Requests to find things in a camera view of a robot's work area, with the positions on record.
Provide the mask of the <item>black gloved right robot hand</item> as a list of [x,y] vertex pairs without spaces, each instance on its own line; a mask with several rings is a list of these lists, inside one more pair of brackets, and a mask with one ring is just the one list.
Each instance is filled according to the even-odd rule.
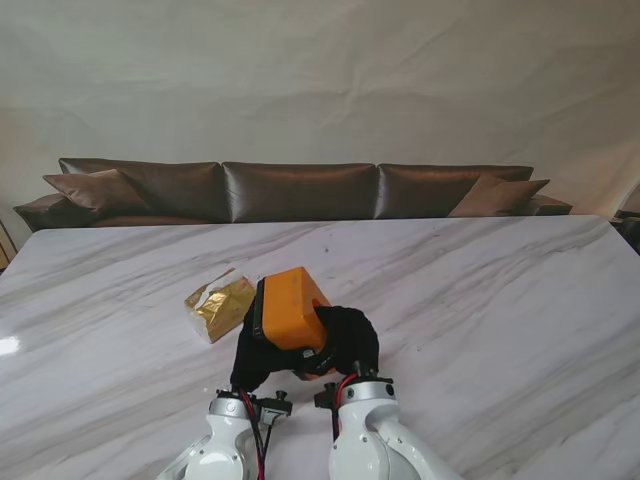
[[365,314],[355,308],[319,306],[316,315],[327,333],[323,349],[294,370],[300,379],[336,371],[348,376],[376,376],[379,372],[378,335]]

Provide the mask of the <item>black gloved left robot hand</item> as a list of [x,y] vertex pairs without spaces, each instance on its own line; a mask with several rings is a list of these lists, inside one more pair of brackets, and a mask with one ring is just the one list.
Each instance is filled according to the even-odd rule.
[[247,311],[238,337],[236,356],[230,376],[234,390],[252,392],[262,385],[271,373],[296,370],[304,362],[300,351],[283,351],[253,335],[255,303]]

